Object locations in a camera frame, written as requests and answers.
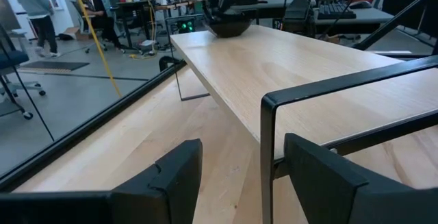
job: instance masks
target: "chair wheel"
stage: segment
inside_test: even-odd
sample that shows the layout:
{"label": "chair wheel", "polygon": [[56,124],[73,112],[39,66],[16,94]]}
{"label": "chair wheel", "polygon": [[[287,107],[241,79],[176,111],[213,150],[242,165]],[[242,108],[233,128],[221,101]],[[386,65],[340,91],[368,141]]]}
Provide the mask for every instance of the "chair wheel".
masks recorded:
{"label": "chair wheel", "polygon": [[25,117],[25,119],[27,120],[31,120],[34,117],[34,115],[31,112],[24,112],[23,117]]}

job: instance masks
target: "sneaker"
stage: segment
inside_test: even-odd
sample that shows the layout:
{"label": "sneaker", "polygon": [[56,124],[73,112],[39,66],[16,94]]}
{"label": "sneaker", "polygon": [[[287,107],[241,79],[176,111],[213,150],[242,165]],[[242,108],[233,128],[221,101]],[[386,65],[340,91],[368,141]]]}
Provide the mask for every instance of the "sneaker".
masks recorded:
{"label": "sneaker", "polygon": [[42,47],[36,47],[35,53],[40,57],[46,57],[46,55],[44,54],[44,49]]}
{"label": "sneaker", "polygon": [[61,56],[61,53],[50,53],[50,58],[58,58]]}

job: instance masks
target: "gray pants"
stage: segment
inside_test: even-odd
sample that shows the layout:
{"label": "gray pants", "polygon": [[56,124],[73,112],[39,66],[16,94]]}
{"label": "gray pants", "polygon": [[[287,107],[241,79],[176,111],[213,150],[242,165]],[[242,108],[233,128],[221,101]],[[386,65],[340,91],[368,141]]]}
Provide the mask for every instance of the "gray pants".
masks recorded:
{"label": "gray pants", "polygon": [[53,28],[50,16],[31,20],[38,30],[38,46],[44,47],[45,40],[49,41],[50,52],[57,53],[55,28]]}

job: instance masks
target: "black floor mat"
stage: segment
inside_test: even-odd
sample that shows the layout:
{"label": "black floor mat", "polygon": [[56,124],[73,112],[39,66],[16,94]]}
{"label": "black floor mat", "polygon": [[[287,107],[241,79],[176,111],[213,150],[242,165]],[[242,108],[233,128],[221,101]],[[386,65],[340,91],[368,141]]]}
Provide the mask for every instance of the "black floor mat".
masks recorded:
{"label": "black floor mat", "polygon": [[90,63],[85,62],[47,62],[37,61],[20,66],[20,70],[40,71],[45,73],[69,73]]}

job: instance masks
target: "man sitting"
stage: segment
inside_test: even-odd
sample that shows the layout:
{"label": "man sitting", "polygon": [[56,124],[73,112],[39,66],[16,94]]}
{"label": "man sitting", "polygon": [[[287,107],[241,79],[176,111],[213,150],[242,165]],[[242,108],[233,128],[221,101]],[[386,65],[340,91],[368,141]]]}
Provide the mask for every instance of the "man sitting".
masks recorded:
{"label": "man sitting", "polygon": [[93,28],[103,29],[102,37],[114,43],[117,49],[126,49],[127,47],[118,41],[117,34],[114,31],[114,19],[106,16],[104,11],[96,11],[91,0],[82,0],[82,3],[87,14],[95,16],[91,19]]}

